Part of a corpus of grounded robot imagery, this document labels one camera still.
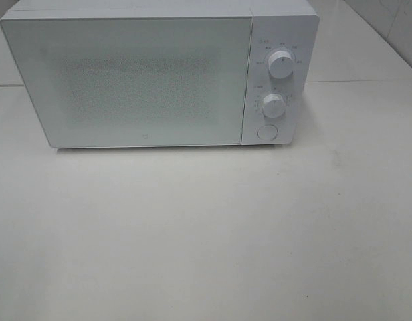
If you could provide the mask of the white microwave oven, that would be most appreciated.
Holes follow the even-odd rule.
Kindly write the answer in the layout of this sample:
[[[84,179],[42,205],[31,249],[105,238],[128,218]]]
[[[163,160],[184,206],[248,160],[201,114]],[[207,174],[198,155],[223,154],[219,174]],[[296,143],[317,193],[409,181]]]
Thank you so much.
[[[19,1],[0,19],[0,27],[3,31],[2,23],[13,20],[236,17],[251,19],[241,141],[238,144],[190,146],[289,144],[294,136],[320,21],[307,1]],[[266,59],[277,49],[287,49],[295,58],[293,73],[284,79],[272,78],[268,72]],[[286,102],[286,111],[279,118],[266,118],[262,113],[262,100],[268,94],[280,94]],[[273,141],[258,138],[258,130],[266,124],[278,129],[278,136]]]

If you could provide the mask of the upper white power knob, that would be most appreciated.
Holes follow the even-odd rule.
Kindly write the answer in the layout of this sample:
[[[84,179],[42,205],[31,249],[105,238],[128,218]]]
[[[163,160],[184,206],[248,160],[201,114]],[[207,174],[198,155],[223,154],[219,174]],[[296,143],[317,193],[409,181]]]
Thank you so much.
[[[272,78],[284,79],[294,71],[294,54],[287,49],[277,49],[266,59],[268,72]]]

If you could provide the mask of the white microwave door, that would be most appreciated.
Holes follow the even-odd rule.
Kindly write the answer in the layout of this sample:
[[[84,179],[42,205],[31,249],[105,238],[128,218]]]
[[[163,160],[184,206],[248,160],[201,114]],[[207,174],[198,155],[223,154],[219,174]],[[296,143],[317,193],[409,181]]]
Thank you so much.
[[[238,144],[248,17],[4,21],[54,148]]]

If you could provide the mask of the white timer knob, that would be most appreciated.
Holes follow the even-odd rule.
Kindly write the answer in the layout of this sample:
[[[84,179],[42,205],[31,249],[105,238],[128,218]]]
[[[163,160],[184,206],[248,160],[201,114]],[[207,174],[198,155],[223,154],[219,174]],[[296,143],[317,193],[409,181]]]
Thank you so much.
[[[286,111],[286,102],[280,94],[268,94],[262,100],[262,113],[266,118],[279,118]]]

